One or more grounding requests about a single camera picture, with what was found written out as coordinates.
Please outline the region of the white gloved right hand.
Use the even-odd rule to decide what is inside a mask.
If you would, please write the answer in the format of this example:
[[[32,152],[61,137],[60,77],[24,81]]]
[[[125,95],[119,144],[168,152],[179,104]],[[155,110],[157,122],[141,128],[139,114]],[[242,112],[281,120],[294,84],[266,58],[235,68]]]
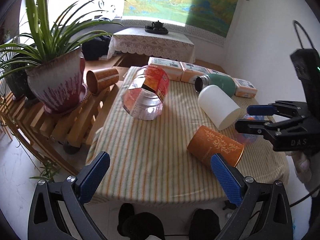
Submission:
[[[285,152],[285,154],[292,158],[297,178],[311,193],[319,186],[319,153],[313,156],[307,156],[299,151]]]

